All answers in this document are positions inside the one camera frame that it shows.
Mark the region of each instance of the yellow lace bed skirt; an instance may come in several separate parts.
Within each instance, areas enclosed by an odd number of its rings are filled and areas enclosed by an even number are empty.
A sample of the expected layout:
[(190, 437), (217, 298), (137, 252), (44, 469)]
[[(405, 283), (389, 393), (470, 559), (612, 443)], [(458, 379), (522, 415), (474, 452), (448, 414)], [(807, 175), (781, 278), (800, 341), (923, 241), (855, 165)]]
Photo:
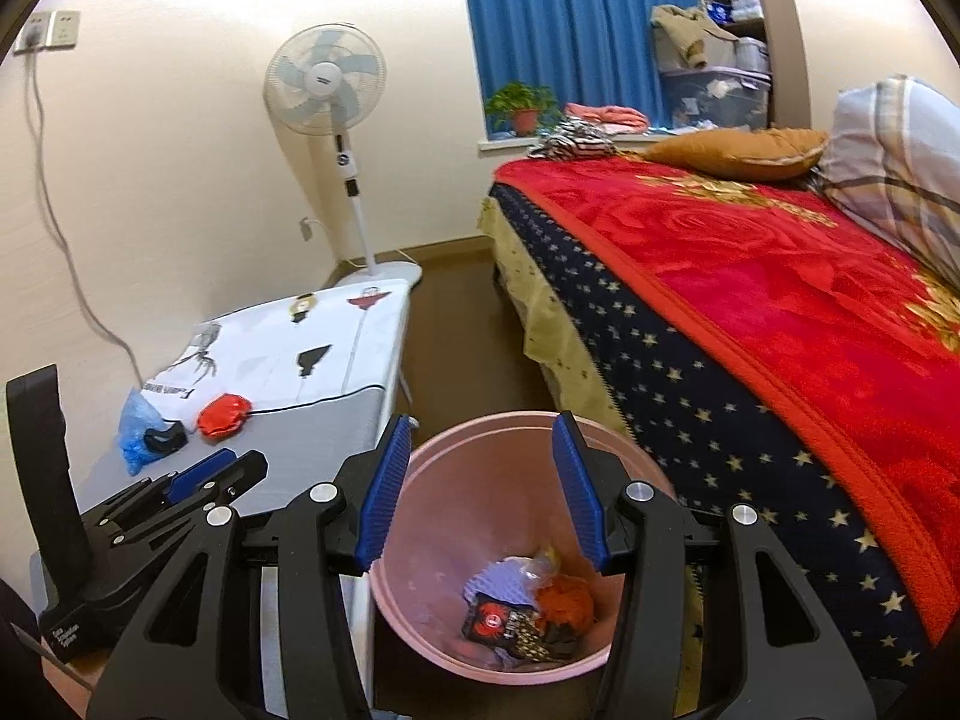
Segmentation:
[[(546, 368), (556, 383), (558, 408), (592, 419), (632, 440), (630, 428), (611, 397), (587, 346), (536, 266), (514, 228), (492, 197), (483, 201), (480, 231), (493, 241), (493, 257), (512, 301), (523, 319), (523, 354)], [(688, 603), (683, 626), (683, 673), (677, 693), (676, 717), (697, 709), (703, 645), (703, 599), (688, 569)]]
[(478, 226), (493, 240), (504, 287), (524, 309), (523, 354), (550, 371), (557, 384), (558, 407), (632, 439), (577, 328), (491, 197), (483, 202)]

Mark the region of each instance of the fan stand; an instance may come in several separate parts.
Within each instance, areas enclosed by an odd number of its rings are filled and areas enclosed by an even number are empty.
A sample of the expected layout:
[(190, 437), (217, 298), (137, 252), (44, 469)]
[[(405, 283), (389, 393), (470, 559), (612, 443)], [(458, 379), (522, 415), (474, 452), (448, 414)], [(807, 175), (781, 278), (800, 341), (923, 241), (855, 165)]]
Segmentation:
[(363, 215), (360, 187), (357, 183), (357, 166), (353, 160), (353, 152), (350, 150), (350, 141), (347, 132), (338, 132), (336, 135), (336, 143), (337, 167), (340, 168), (340, 175), (344, 180), (347, 197), (350, 198), (353, 217), (357, 224), (357, 233), (360, 235), (360, 244), (363, 247), (364, 260), (367, 263), (366, 268), (361, 268), (340, 279), (337, 282), (337, 286), (368, 284), (374, 281), (383, 281), (388, 278), (398, 278), (407, 282), (411, 289), (414, 288), (422, 276), (424, 276), (424, 269), (419, 265), (412, 262), (378, 263), (378, 261), (376, 261), (376, 256), (373, 255), (373, 250), (370, 247), (367, 221)]
[(424, 276), (424, 269), (419, 265), (408, 262), (376, 263), (372, 269), (361, 268), (337, 282), (338, 287), (347, 284), (366, 284), (373, 281), (382, 281), (387, 278), (398, 278), (412, 287), (418, 284)]

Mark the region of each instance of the navy star-patterned sheet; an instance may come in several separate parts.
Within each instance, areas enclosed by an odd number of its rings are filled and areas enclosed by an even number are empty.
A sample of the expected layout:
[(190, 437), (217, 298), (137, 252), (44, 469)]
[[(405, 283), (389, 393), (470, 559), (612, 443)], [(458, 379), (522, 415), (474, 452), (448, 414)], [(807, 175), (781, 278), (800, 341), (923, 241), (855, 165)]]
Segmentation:
[(867, 678), (909, 683), (930, 650), (856, 505), (741, 381), (670, 327), (521, 191), (491, 196), (563, 303), (637, 444), (685, 506), (749, 502), (805, 570)]

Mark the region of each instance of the beige jacket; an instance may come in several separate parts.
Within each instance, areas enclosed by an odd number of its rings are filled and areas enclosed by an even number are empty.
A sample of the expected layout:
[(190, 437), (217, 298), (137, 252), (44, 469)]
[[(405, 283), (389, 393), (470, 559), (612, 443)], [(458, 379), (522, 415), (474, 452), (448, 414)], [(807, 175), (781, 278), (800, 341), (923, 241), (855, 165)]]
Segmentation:
[(666, 30), (680, 56), (691, 68), (701, 68), (707, 64), (704, 32), (720, 40), (737, 40), (736, 35), (719, 28), (702, 7), (683, 9), (676, 5), (657, 5), (650, 13), (650, 22)]

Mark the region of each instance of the blue plastic bag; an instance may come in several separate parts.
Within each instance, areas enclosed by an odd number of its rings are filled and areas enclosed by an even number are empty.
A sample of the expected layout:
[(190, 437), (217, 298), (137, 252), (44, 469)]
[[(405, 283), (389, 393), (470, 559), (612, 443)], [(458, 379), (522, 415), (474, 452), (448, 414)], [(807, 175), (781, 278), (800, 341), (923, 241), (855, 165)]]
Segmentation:
[(127, 402), (120, 412), (120, 426), (117, 428), (117, 445), (127, 461), (127, 473), (136, 476), (143, 466), (154, 463), (165, 455), (152, 452), (143, 442), (147, 429), (166, 430), (170, 427), (160, 412), (150, 404), (139, 389), (131, 389)]

